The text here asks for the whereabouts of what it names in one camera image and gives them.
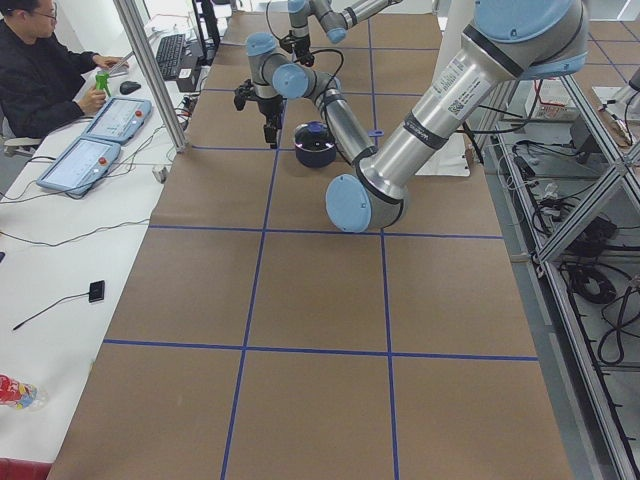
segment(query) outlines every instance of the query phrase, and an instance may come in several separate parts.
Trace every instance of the green object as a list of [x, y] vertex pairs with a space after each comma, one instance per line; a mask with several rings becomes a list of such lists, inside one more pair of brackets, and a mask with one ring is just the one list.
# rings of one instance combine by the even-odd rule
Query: green object
[[111, 96], [109, 91], [109, 72], [96, 73], [96, 90], [104, 90], [108, 96]]

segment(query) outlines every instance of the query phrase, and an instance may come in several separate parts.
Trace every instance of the round black container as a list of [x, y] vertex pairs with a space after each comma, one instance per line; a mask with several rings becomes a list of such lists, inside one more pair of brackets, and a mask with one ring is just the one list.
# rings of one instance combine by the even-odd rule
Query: round black container
[[309, 122], [293, 133], [296, 158], [305, 167], [326, 167], [336, 158], [336, 142], [324, 123]]

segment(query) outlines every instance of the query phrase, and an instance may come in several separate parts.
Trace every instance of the hand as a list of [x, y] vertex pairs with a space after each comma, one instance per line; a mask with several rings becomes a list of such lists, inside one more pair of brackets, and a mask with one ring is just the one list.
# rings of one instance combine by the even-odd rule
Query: hand
[[84, 97], [76, 103], [85, 115], [93, 115], [102, 108], [106, 101], [106, 92], [104, 90], [96, 90], [96, 87], [93, 86], [85, 93]]
[[[93, 62], [100, 68], [109, 69], [113, 67], [116, 63], [122, 60], [122, 57], [103, 57], [102, 55], [94, 55]], [[128, 67], [129, 64], [124, 62], [124, 66]]]

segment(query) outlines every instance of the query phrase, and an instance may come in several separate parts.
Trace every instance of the keyboard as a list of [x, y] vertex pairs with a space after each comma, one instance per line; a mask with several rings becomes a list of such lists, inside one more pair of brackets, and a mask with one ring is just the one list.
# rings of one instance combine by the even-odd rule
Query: keyboard
[[183, 33], [176, 33], [160, 39], [156, 52], [156, 62], [164, 80], [175, 80], [180, 73], [180, 63], [184, 53], [186, 38]]

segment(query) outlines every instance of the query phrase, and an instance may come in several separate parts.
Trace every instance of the black mouse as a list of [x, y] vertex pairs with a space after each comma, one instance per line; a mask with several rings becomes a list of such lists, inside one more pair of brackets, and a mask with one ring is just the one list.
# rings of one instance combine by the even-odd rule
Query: black mouse
[[129, 95], [130, 93], [133, 93], [136, 90], [138, 90], [141, 86], [142, 85], [140, 85], [138, 82], [130, 82], [130, 81], [122, 82], [120, 84], [120, 93], [123, 95]]

